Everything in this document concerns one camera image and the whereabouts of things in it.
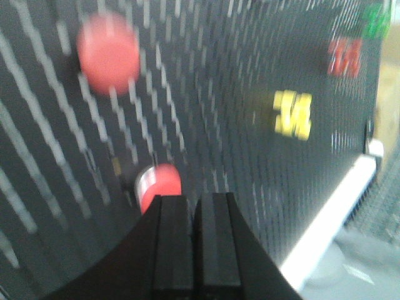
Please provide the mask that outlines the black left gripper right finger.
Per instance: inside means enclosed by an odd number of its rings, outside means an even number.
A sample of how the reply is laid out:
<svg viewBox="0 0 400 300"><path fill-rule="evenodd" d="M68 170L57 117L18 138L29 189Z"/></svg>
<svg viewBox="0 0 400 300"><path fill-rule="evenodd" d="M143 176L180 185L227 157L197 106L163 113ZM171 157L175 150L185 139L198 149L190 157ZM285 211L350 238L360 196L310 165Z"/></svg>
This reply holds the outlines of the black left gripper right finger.
<svg viewBox="0 0 400 300"><path fill-rule="evenodd" d="M194 232L196 299L300 299L232 193L207 194L197 202Z"/></svg>

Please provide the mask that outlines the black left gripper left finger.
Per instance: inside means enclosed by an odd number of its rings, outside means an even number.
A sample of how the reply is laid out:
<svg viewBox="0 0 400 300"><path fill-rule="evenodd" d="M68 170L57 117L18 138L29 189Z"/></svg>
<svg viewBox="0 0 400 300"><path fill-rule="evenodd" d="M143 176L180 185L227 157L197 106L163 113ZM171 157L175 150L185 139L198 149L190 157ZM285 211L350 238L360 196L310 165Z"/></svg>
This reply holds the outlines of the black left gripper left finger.
<svg viewBox="0 0 400 300"><path fill-rule="evenodd" d="M109 254L46 299L193 299L193 224L185 196L156 196Z"/></svg>

